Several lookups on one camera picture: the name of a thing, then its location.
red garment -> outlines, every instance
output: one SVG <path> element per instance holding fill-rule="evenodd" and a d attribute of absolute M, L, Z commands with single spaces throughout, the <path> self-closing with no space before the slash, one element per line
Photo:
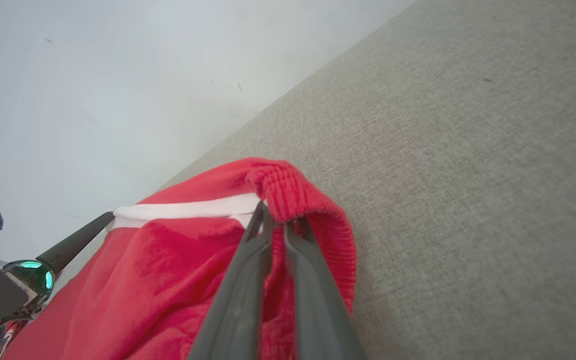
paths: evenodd
<path fill-rule="evenodd" d="M 356 253 L 342 208 L 285 161 L 248 158 L 206 171 L 140 204 L 256 193 L 278 223 L 308 216 L 348 311 Z M 156 219 L 116 228 L 82 271 L 19 333 L 5 360 L 185 359 L 244 228 L 235 219 Z M 295 358 L 295 299 L 282 228 L 263 290 L 262 357 Z"/>

gray fabric surface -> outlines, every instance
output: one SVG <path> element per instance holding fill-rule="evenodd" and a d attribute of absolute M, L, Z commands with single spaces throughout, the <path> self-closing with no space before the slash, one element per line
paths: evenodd
<path fill-rule="evenodd" d="M 576 1 L 419 0 L 169 185 L 243 157 L 345 208 L 371 359 L 576 359 Z"/>

white wall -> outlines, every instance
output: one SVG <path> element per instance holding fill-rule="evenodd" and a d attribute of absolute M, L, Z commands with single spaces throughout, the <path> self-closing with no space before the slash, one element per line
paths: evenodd
<path fill-rule="evenodd" d="M 0 0 L 0 259 L 139 201 L 412 0 Z"/>

red velvet fabric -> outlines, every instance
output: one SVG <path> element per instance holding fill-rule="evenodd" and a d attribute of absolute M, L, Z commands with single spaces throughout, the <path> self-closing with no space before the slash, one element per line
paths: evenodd
<path fill-rule="evenodd" d="M 254 192 L 278 223 L 307 215 L 352 311 L 356 252 L 341 207 L 285 161 L 248 158 L 171 186 L 142 204 L 207 201 Z M 156 219 L 110 231 L 82 271 L 10 344 L 5 360 L 185 359 L 244 228 L 234 219 Z M 263 359 L 295 358 L 295 299 L 281 228 L 265 280 Z"/>

white stripe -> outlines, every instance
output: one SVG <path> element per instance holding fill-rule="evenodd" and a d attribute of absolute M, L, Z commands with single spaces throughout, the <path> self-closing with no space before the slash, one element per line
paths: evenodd
<path fill-rule="evenodd" d="M 216 200 L 181 203 L 139 203 L 116 208 L 108 231 L 141 228 L 155 219 L 229 218 L 246 228 L 259 198 L 255 193 L 236 194 Z"/>

